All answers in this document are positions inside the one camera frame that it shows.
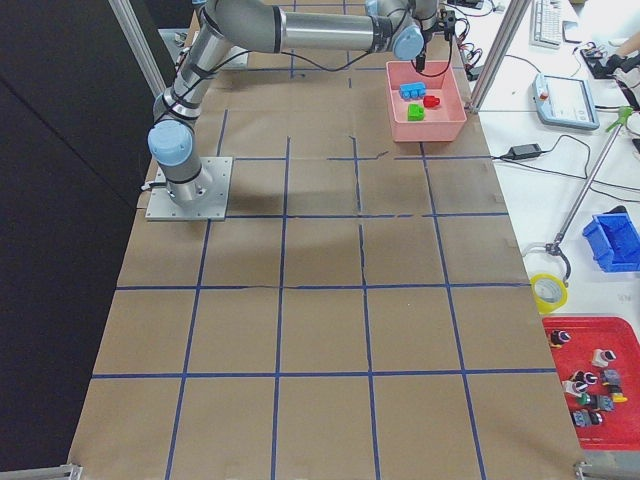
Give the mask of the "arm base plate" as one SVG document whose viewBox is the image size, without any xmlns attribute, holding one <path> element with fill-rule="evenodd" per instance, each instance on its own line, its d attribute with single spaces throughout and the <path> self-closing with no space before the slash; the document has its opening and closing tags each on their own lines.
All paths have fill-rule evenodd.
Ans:
<svg viewBox="0 0 640 480">
<path fill-rule="evenodd" d="M 193 181 L 175 184 L 157 169 L 146 207 L 149 221 L 224 221 L 232 177 L 232 157 L 201 157 L 201 171 Z"/>
</svg>

